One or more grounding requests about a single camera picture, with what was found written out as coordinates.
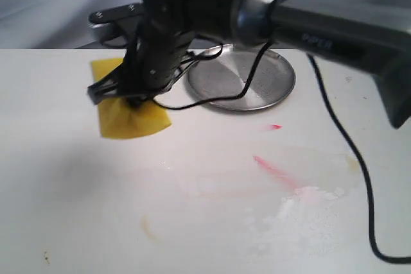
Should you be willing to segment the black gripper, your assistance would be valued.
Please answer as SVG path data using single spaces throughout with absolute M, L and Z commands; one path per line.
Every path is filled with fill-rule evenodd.
M 115 68 L 88 86 L 94 105 L 108 98 L 122 98 L 140 107 L 171 81 L 192 40 L 203 36 L 232 40 L 234 0 L 143 0 L 144 16 L 137 27 L 137 51 L 129 49 L 125 68 Z

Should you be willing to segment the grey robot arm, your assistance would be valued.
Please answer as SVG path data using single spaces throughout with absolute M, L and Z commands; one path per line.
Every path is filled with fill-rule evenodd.
M 138 105 L 171 89 L 183 66 L 206 60 L 194 39 L 255 47 L 280 42 L 371 74 L 394 128 L 410 117 L 410 15 L 313 0 L 143 0 L 122 63 L 88 88 L 94 104 Z

